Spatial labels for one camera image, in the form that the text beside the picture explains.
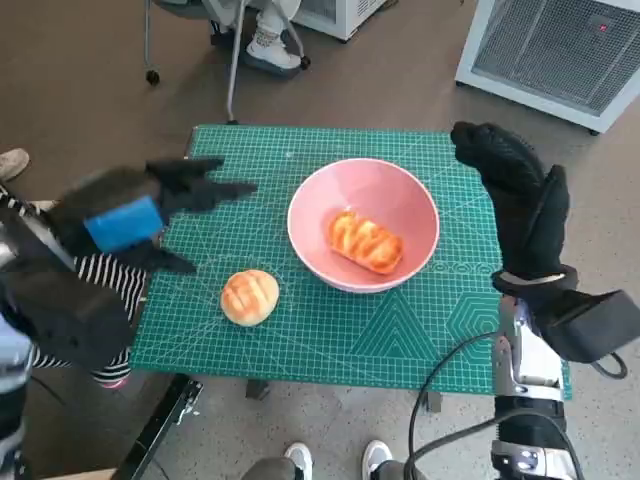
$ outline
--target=concrete floor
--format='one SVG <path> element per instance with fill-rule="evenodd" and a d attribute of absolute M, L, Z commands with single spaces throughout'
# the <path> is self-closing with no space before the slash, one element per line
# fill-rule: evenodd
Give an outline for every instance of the concrete floor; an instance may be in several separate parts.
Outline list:
<path fill-rule="evenodd" d="M 373 18 L 348 45 L 304 31 L 311 71 L 289 82 L 243 69 L 241 121 L 335 127 L 446 130 L 453 121 L 499 122 L 534 144 L 546 163 L 568 167 L 573 209 L 564 259 L 582 287 L 625 288 L 640 301 L 640 103 L 599 138 L 584 129 L 468 88 L 453 75 L 474 9 L 453 0 L 401 0 Z M 14 187 L 54 198 L 84 175 L 117 164 L 179 154 L 190 128 L 224 120 L 225 56 L 208 45 L 207 26 L 156 11 L 153 53 L 161 85 L 144 82 L 142 1 L 3 2 L 0 14 L 0 151 L 29 150 L 33 164 Z M 625 382 L 574 367 L 569 429 L 587 478 L 638 477 L 640 342 L 623 350 Z M 59 408 L 30 390 L 28 451 L 41 474 L 110 466 L 131 445 L 163 383 L 138 373 L 120 392 L 104 392 L 82 372 L 38 373 L 71 404 Z M 414 394 L 276 384 L 262 403 L 243 399 L 243 383 L 205 378 L 201 415 L 174 429 L 158 460 L 173 480 L 238 479 L 252 462 L 307 442 L 317 479 L 359 478 L 368 440 L 406 455 Z M 420 418 L 418 440 L 488 417 L 492 399 L 449 395 L 442 414 Z M 426 458 L 432 480 L 493 478 L 492 432 Z M 153 467 L 147 479 L 161 478 Z"/>

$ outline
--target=metal bracket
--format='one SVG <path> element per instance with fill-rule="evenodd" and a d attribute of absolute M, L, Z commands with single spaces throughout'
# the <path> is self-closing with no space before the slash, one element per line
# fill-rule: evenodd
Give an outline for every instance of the metal bracket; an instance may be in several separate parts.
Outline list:
<path fill-rule="evenodd" d="M 200 382 L 176 375 L 112 480 L 141 479 L 171 426 L 180 425 L 186 414 L 197 414 L 194 407 L 201 392 Z"/>
<path fill-rule="evenodd" d="M 440 413 L 442 411 L 442 394 L 427 392 L 422 400 L 422 407 L 429 413 Z"/>
<path fill-rule="evenodd" d="M 247 380 L 247 388 L 244 396 L 252 400 L 264 400 L 270 391 L 269 382 L 266 380 L 250 378 Z"/>

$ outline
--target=bun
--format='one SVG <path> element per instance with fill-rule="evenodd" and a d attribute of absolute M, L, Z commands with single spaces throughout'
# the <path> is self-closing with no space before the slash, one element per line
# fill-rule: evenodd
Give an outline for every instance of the bun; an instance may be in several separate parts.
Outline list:
<path fill-rule="evenodd" d="M 233 323 L 252 327 L 273 312 L 279 296 L 275 278 L 267 272 L 247 270 L 229 278 L 220 295 L 220 307 Z"/>
<path fill-rule="evenodd" d="M 355 212 L 340 212 L 329 225 L 331 248 L 372 272 L 389 274 L 400 262 L 402 239 Z"/>

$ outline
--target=white appliance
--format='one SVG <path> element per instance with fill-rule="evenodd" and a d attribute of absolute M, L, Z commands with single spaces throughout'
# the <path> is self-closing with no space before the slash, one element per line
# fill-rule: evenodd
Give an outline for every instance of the white appliance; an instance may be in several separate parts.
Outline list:
<path fill-rule="evenodd" d="M 302 0 L 293 21 L 348 41 L 386 0 Z"/>
<path fill-rule="evenodd" d="M 456 81 L 605 132 L 640 93 L 640 0 L 478 0 Z"/>

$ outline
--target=table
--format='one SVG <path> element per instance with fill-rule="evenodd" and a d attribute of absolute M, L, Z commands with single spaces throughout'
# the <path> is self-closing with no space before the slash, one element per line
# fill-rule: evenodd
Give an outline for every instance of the table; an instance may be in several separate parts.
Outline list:
<path fill-rule="evenodd" d="M 173 219 L 163 245 L 198 272 L 154 275 L 133 367 L 415 389 L 457 343 L 496 328 L 493 210 L 477 173 L 455 160 L 448 134 L 203 125 L 192 132 L 188 156 L 222 156 L 215 178 L 255 182 L 259 190 L 210 214 Z M 440 242 L 423 271 L 375 295 L 324 284 L 298 260 L 287 236 L 287 207 L 300 183 L 352 157 L 408 169 L 440 214 Z M 267 321 L 242 328 L 224 317 L 218 298 L 231 274 L 249 268 L 274 275 L 281 297 Z M 493 393 L 490 345 L 482 341 L 456 356 L 433 390 Z"/>

